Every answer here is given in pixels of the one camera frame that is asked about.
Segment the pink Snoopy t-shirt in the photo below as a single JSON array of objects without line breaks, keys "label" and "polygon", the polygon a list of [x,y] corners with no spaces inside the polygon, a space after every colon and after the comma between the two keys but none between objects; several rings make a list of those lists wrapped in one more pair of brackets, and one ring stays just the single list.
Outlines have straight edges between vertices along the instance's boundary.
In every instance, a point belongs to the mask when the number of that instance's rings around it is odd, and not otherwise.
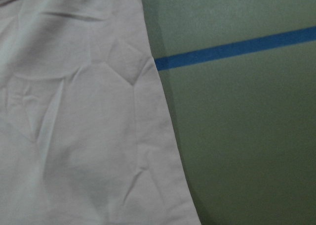
[{"label": "pink Snoopy t-shirt", "polygon": [[142,0],[0,0],[0,222],[200,224]]}]

